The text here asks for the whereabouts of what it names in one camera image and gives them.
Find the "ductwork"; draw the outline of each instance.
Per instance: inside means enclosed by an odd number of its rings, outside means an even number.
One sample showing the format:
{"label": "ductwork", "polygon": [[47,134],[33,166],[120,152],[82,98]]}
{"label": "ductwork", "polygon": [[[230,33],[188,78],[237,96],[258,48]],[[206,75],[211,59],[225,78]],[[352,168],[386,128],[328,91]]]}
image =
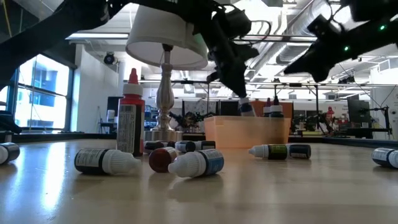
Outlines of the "ductwork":
{"label": "ductwork", "polygon": [[[310,25],[326,7],[329,6],[325,0],[314,0],[301,16],[287,28],[283,35],[312,35],[308,31],[307,26]],[[270,59],[276,54],[279,54],[276,59],[277,63],[288,64],[307,49],[307,46],[291,46],[286,43],[274,43],[268,53],[261,58],[253,69],[258,72],[262,66],[269,63]]]}

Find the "red bottle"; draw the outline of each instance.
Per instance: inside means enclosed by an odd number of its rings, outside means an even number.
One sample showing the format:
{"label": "red bottle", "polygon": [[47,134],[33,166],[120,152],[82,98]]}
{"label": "red bottle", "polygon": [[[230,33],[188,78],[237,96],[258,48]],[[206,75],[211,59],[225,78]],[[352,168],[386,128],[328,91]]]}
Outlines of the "red bottle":
{"label": "red bottle", "polygon": [[138,85],[137,70],[131,70],[129,82],[123,86],[123,96],[119,100],[118,137],[116,147],[133,156],[144,152],[144,112],[145,101],[141,99],[142,86]]}

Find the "orange plastic bin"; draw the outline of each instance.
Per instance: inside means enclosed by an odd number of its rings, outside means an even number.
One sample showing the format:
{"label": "orange plastic bin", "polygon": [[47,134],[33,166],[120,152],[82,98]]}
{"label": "orange plastic bin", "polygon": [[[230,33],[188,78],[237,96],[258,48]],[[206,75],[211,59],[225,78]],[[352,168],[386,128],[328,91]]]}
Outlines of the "orange plastic bin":
{"label": "orange plastic bin", "polygon": [[287,144],[290,118],[213,116],[205,119],[207,141],[217,148],[249,149],[261,144]]}

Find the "white bottle cap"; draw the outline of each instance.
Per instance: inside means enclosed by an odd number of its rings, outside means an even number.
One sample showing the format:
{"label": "white bottle cap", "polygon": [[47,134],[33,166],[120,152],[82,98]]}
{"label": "white bottle cap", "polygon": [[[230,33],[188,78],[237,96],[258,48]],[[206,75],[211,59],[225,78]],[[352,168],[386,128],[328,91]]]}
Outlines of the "white bottle cap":
{"label": "white bottle cap", "polygon": [[102,162],[107,174],[127,174],[141,168],[141,160],[135,159],[131,153],[119,150],[109,150]]}
{"label": "white bottle cap", "polygon": [[264,109],[262,109],[262,112],[263,113],[270,113],[271,111],[270,111],[269,106],[265,106]]}
{"label": "white bottle cap", "polygon": [[274,106],[271,106],[271,108],[270,108],[271,113],[272,112],[282,112],[282,110],[283,110],[282,105],[274,105]]}
{"label": "white bottle cap", "polygon": [[197,177],[206,171],[206,160],[199,152],[178,156],[169,165],[169,172],[179,177]]}
{"label": "white bottle cap", "polygon": [[388,160],[394,168],[398,168],[398,151],[392,151],[388,155]]}
{"label": "white bottle cap", "polygon": [[268,146],[253,146],[253,148],[249,149],[249,154],[254,155],[257,158],[268,158]]}
{"label": "white bottle cap", "polygon": [[244,98],[240,98],[240,99],[239,99],[239,104],[240,104],[240,105],[242,105],[242,104],[244,104],[244,103],[250,103],[249,98],[244,97]]}
{"label": "white bottle cap", "polygon": [[144,89],[138,84],[137,70],[135,68],[131,69],[131,74],[129,82],[123,85],[123,95],[134,94],[142,96],[144,94]]}
{"label": "white bottle cap", "polygon": [[0,164],[3,164],[8,158],[8,150],[0,146]]}

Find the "security camera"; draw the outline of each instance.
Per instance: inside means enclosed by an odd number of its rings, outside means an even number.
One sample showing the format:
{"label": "security camera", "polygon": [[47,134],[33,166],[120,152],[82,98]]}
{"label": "security camera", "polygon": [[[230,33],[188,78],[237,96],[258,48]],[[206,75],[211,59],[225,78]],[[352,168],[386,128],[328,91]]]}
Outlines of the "security camera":
{"label": "security camera", "polygon": [[114,52],[107,52],[104,58],[104,63],[107,65],[114,65],[118,62],[118,59],[114,56]]}

